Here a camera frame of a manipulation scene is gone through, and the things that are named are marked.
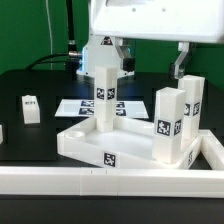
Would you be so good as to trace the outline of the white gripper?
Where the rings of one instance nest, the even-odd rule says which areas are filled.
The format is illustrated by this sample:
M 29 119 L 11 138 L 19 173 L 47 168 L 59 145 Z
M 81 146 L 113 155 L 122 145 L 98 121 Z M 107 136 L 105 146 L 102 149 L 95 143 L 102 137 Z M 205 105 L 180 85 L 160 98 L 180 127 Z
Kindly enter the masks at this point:
M 169 76 L 181 79 L 196 43 L 224 43 L 224 0 L 91 0 L 90 25 L 95 35 L 115 39 L 120 68 L 135 70 L 130 41 L 124 38 L 183 41 Z

